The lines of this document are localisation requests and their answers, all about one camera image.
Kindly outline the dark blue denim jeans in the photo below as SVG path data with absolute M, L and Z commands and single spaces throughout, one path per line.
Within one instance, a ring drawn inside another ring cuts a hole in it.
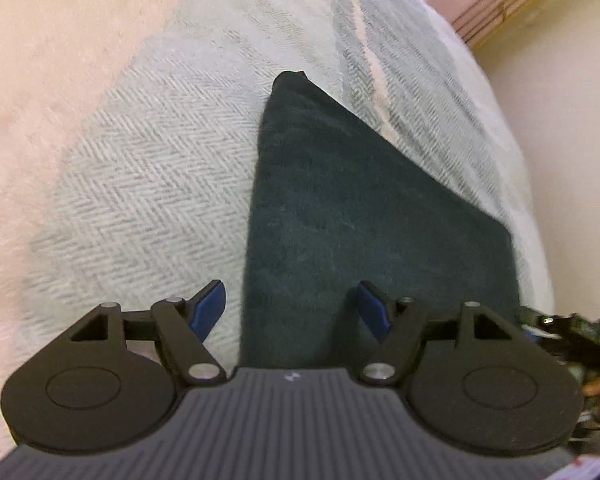
M 302 73 L 273 82 L 260 123 L 239 362 L 355 366 L 376 341 L 355 305 L 369 281 L 437 312 L 476 300 L 512 320 L 512 238 Z

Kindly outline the pink grey striped bedspread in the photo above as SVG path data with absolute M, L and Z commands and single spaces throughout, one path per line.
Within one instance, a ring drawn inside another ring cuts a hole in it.
M 503 222 L 521 299 L 554 310 L 524 155 L 422 0 L 0 0 L 0 392 L 99 301 L 210 278 L 230 292 L 211 348 L 236 361 L 258 122 L 284 70 Z

